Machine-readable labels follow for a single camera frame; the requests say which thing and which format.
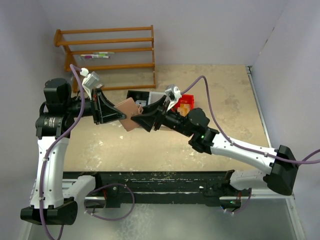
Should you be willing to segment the pink leather card holder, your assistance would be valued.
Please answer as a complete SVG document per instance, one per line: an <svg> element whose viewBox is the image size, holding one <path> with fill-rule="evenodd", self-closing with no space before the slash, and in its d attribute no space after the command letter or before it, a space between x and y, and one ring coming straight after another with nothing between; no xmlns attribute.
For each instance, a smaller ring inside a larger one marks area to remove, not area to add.
<svg viewBox="0 0 320 240"><path fill-rule="evenodd" d="M139 127L139 124L131 120L131 117L142 114L143 107L140 104L137 104L132 97L118 103L115 105L115 108L125 114L126 118L120 120L120 123L127 132Z"/></svg>

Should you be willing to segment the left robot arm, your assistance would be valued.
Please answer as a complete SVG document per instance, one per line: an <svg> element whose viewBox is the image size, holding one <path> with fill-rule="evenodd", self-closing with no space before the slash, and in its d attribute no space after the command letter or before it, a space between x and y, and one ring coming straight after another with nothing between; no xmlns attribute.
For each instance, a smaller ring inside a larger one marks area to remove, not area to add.
<svg viewBox="0 0 320 240"><path fill-rule="evenodd" d="M96 125L124 120L126 115L115 108L101 89L93 98L72 97L70 84L64 78L45 83L45 102L36 120L38 169L30 205L20 211L23 221L36 225L72 225L81 201L89 193L103 191L98 172L65 173L64 160L71 130L81 117L91 116Z"/></svg>

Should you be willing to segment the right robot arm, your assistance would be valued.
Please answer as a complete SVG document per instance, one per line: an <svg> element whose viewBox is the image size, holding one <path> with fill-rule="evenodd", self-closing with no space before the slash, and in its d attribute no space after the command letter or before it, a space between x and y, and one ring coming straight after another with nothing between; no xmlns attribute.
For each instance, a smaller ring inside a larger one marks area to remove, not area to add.
<svg viewBox="0 0 320 240"><path fill-rule="evenodd" d="M210 119L201 108L182 116L176 110L168 110L168 105L162 97L130 119L147 132L165 126L189 137L189 145L199 153L224 156L253 166L254 170L231 171L222 183L222 190L228 196L249 188L269 188L284 196L293 193L299 167L289 147L262 147L224 136L221 131L209 127Z"/></svg>

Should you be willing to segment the gold card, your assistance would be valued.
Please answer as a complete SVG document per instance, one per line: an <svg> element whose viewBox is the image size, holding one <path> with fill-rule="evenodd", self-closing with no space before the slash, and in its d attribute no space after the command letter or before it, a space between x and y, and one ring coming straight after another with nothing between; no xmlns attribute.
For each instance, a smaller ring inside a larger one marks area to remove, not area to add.
<svg viewBox="0 0 320 240"><path fill-rule="evenodd" d="M180 104L177 108L177 111L180 113L181 116L185 117L191 110L189 104Z"/></svg>

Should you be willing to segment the white plastic bin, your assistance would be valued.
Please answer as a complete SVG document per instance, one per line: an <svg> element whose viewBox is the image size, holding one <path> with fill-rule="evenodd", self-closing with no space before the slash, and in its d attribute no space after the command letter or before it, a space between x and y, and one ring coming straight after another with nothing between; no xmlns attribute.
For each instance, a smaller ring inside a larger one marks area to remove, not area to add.
<svg viewBox="0 0 320 240"><path fill-rule="evenodd" d="M149 92L149 96L148 96L148 104L153 104L155 102L157 102L158 100L160 100L163 96L166 96L166 94L164 92L154 92L154 91L150 91Z"/></svg>

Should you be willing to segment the black plastic bin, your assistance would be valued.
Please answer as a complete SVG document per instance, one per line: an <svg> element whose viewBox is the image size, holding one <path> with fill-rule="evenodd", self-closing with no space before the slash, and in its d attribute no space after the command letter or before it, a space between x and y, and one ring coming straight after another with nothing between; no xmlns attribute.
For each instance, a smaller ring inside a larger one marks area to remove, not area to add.
<svg viewBox="0 0 320 240"><path fill-rule="evenodd" d="M145 107L149 102L149 91L128 90L126 98L132 98L137 105Z"/></svg>

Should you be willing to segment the red plastic bin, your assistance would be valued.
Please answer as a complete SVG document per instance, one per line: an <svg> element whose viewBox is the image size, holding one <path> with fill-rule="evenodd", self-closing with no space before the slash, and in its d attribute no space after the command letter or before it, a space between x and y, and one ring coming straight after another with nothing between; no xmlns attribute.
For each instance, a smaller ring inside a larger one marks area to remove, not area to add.
<svg viewBox="0 0 320 240"><path fill-rule="evenodd" d="M182 97L178 100L178 103L173 107L173 109L177 110L180 104L189 104L190 111L191 111L194 108L194 104L195 104L194 96L191 94L183 94Z"/></svg>

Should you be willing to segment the green marker pen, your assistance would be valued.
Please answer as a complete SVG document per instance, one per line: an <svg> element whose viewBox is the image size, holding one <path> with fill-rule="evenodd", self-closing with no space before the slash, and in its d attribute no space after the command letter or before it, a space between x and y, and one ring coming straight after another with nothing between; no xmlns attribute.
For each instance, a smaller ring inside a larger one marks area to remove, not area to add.
<svg viewBox="0 0 320 240"><path fill-rule="evenodd" d="M107 56L111 54L115 54L114 52L93 52L92 55L99 55L99 56Z"/></svg>

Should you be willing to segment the pink marker pen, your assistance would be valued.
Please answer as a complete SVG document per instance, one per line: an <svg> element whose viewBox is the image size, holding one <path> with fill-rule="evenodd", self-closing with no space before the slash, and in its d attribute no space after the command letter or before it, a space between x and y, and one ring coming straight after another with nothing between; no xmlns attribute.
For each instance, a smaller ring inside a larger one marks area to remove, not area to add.
<svg viewBox="0 0 320 240"><path fill-rule="evenodd" d="M109 59L108 55L84 55L85 59Z"/></svg>

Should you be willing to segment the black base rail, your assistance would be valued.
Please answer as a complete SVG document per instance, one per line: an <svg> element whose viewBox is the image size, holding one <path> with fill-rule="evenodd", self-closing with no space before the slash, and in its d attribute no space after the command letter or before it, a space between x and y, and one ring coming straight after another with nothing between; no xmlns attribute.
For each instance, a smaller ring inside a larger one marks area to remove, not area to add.
<svg viewBox="0 0 320 240"><path fill-rule="evenodd" d="M89 175L96 193L85 198L88 207L119 208L122 204L184 204L237 209L249 190L230 185L232 171L65 171L65 180Z"/></svg>

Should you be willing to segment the aluminium table edge rail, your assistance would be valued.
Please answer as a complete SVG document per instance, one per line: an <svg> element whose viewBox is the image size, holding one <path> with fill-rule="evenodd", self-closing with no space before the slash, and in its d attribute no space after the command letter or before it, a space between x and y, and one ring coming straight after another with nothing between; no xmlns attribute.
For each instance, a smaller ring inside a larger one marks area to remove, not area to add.
<svg viewBox="0 0 320 240"><path fill-rule="evenodd" d="M249 81L250 81L250 84L251 84L252 92L253 92L254 99L255 99L255 102L256 102L256 106L257 106L257 109L258 109L258 112L259 112L259 117L260 117L261 124L262 124L263 130L264 130L264 134L266 136L266 139L267 139L267 142L268 142L268 146L271 147L272 146L271 140L270 140L270 137L269 137L269 133L268 133L267 126L266 126L266 123L265 123L265 119L264 119L264 116L263 116L261 105L260 105L260 102L259 102L259 99L258 99L258 95L257 95L256 89L255 89L253 78L252 78L251 66L246 66L245 68L246 68L246 72L247 72L247 75L248 75L248 78L249 78ZM295 195L294 194L292 194L291 196L282 195L282 197L285 198L286 208L287 208L288 213L289 213L289 218L290 218L290 221L291 221L291 224L292 224L292 227L293 227L293 230L294 230L294 235L295 235L296 239L297 240L306 240L305 232L303 230L303 226L302 226L302 223L300 221L300 218L299 218L299 215L298 215L298 212L297 212L297 206L296 206L296 202L295 202L295 200L296 200L295 199Z"/></svg>

